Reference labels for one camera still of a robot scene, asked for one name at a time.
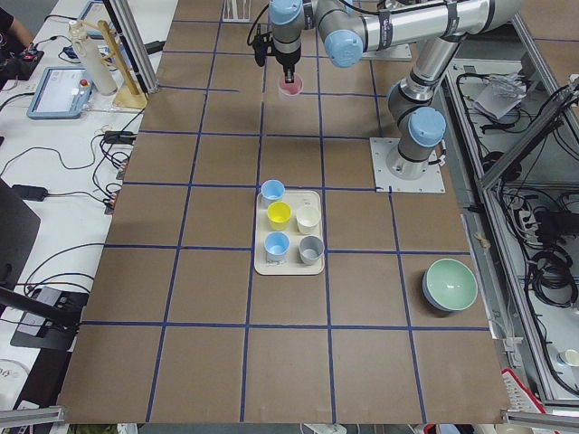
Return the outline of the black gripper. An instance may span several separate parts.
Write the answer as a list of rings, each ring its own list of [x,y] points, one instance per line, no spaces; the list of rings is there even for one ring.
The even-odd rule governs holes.
[[[300,60],[300,50],[294,52],[276,52],[276,60],[283,68],[284,81],[288,84],[295,82],[295,67]]]

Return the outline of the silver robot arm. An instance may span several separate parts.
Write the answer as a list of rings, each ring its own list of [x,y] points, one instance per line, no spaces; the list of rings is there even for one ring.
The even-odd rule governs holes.
[[[270,1],[263,10],[271,31],[248,43],[256,47],[257,61],[267,55],[276,58],[287,83],[294,81],[305,30],[317,30],[327,57],[342,69],[362,59],[379,59],[400,45],[421,45],[412,68],[387,97],[400,137],[385,159],[386,167],[399,179],[416,180],[443,140],[446,121],[431,104],[462,42],[505,24],[521,5],[519,1],[398,1],[367,10],[350,1]],[[257,47],[260,42],[264,48]]]

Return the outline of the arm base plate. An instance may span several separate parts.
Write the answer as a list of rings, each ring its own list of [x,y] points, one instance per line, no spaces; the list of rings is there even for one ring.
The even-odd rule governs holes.
[[[369,61],[411,61],[413,55],[410,45],[405,43],[379,51],[365,52],[362,58]]]
[[[370,138],[375,189],[384,193],[445,193],[436,148],[426,161],[412,163],[399,155],[398,142],[396,137]]]

